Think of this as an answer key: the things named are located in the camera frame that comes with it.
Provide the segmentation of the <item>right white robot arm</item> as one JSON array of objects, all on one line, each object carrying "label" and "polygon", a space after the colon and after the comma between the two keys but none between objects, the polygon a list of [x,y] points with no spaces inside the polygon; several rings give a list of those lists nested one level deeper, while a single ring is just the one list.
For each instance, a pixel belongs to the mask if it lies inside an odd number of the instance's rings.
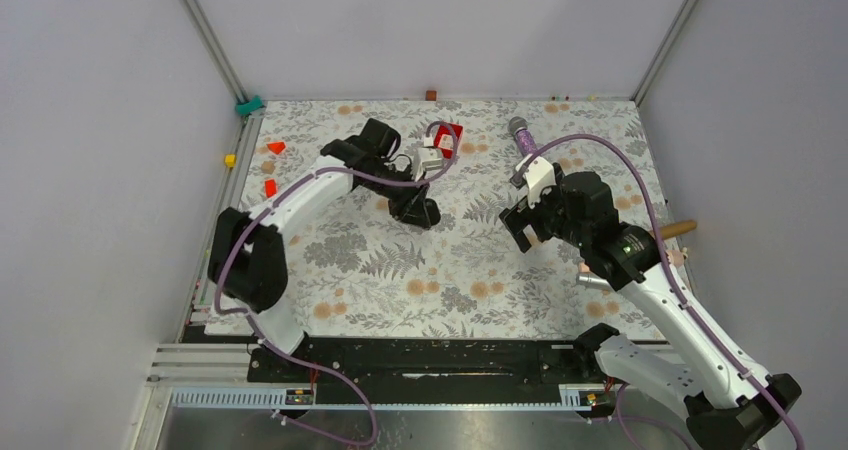
[{"label": "right white robot arm", "polygon": [[594,172],[511,179],[526,196],[500,214],[521,251],[530,227],[540,241],[577,248],[584,263],[640,309],[683,360],[677,366],[637,347],[618,330],[598,324],[575,341],[575,372],[634,385],[684,420],[703,449],[748,449],[780,422],[801,395],[789,374],[773,374],[744,352],[683,290],[676,269],[665,269],[651,233],[620,220],[610,187]]}]

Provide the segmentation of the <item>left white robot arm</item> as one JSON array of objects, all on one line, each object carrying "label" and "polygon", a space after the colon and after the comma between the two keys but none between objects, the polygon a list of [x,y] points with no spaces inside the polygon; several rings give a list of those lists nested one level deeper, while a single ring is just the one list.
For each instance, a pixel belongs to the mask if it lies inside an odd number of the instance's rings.
[{"label": "left white robot arm", "polygon": [[439,223],[429,184],[448,164],[441,149],[425,145],[399,168],[400,134],[370,118],[360,133],[326,144],[309,169],[265,203],[249,211],[227,208],[217,217],[207,277],[216,286],[220,315],[243,315],[255,335],[276,348],[272,368],[288,381],[309,371],[299,347],[306,331],[284,294],[289,283],[288,242],[336,200],[365,188],[388,202],[397,221],[429,229]]}]

